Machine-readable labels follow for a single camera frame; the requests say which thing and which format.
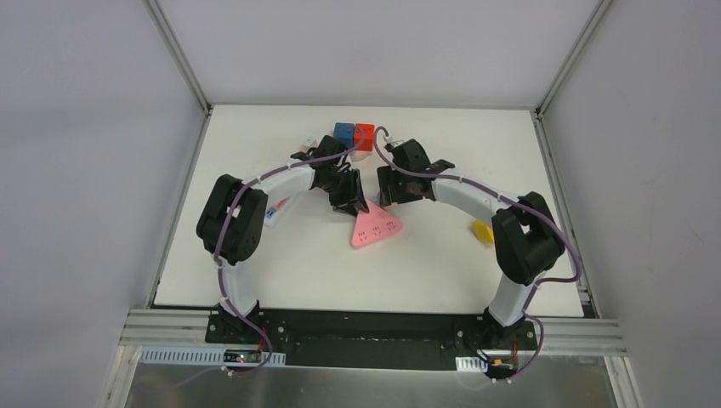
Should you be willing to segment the pink triangular power strip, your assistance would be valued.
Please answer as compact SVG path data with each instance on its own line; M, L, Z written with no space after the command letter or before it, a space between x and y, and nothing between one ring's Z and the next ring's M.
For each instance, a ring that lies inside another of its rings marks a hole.
M350 245L360 248L389 238L403 230L403 223L390 212L366 200L368 212L358 212Z

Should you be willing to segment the yellow cube socket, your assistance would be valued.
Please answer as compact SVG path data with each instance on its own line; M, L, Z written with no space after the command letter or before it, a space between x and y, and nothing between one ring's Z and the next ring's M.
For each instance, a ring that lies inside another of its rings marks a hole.
M495 238L494 233L491 227L484 224L480 220L476 219L471 224L471 230L474 233L475 238L487 245L494 245L495 244Z

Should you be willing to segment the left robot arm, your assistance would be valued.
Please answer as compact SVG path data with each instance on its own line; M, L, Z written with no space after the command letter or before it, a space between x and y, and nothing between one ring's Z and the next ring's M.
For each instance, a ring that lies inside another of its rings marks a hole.
M245 262L255 253L269 207L312 189L326 192L333 211L357 217L368 213L359 170L350 156L363 144L347 147L326 135L316 147L293 153L286 163L246 180L229 174L213 186L196 225L218 269L220 306L230 313L226 331L238 343L250 343L259 321L250 313L258 295L249 283Z

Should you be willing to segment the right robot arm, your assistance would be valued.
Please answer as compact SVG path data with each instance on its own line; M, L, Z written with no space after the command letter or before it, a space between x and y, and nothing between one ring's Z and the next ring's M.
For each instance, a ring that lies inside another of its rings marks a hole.
M430 161L417 140L395 141L383 126L372 133L359 129L355 138L359 146L371 142L384 163L378 169L381 204L428 199L455 207L491 228L502 278L483 312L480 331L493 348L504 348L516 338L516 327L528 319L526 310L540 285L560 281L546 273L562 255L569 255L575 268L564 281L580 279L579 253L539 193L504 194L467 177L450 161Z

